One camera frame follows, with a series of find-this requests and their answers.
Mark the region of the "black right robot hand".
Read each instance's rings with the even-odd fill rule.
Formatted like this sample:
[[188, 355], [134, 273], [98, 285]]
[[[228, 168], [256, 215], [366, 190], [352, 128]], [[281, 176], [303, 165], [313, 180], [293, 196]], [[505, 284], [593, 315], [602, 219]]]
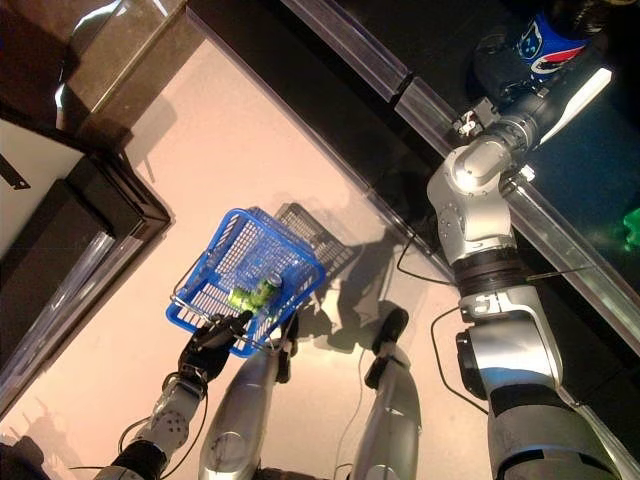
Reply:
[[610, 83], [612, 72], [593, 47], [570, 60], [550, 80], [509, 106], [497, 130], [516, 151], [529, 151], [550, 140], [581, 113]]

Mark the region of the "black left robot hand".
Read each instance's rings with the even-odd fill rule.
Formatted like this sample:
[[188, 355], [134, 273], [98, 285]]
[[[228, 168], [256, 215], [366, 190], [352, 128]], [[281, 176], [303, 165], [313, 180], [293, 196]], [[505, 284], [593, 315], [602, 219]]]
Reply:
[[206, 385], [223, 370], [233, 345], [247, 332], [253, 313], [216, 314], [212, 321], [199, 327], [184, 347], [177, 373], [181, 379]]

